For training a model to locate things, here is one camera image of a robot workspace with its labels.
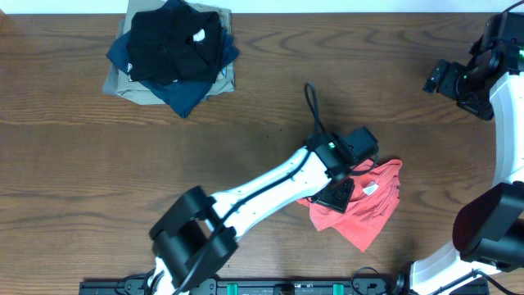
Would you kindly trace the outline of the red t-shirt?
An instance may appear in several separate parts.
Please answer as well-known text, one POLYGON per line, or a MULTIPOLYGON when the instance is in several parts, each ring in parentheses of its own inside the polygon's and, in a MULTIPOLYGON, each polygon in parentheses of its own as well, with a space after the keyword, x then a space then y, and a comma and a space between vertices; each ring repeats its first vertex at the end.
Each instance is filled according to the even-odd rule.
POLYGON ((345 213, 305 199, 298 202, 309 208, 309 217, 316 230, 333 228, 364 252, 400 203, 402 165, 402 160, 392 159, 365 175, 354 176, 355 188, 345 213))

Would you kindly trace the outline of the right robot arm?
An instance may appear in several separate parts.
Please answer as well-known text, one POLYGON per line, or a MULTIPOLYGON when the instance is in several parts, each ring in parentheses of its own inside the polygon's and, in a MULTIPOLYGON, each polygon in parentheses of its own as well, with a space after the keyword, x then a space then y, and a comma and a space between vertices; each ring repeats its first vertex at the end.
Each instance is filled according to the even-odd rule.
POLYGON ((440 60, 424 91, 494 120, 496 165, 489 190, 457 214, 452 239, 399 275, 397 294, 487 294, 494 275, 523 267, 523 16, 492 16, 467 65, 440 60))

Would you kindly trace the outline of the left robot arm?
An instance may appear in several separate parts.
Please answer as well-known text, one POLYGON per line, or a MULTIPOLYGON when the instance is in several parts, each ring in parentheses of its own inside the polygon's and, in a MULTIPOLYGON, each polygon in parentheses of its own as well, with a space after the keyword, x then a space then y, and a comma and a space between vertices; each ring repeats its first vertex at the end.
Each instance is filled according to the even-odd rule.
POLYGON ((246 184, 211 195, 189 189, 149 232, 156 268, 148 293, 189 292, 226 264, 248 230, 299 199, 345 212, 358 165, 377 152, 365 127, 345 137, 313 134, 287 161, 246 184))

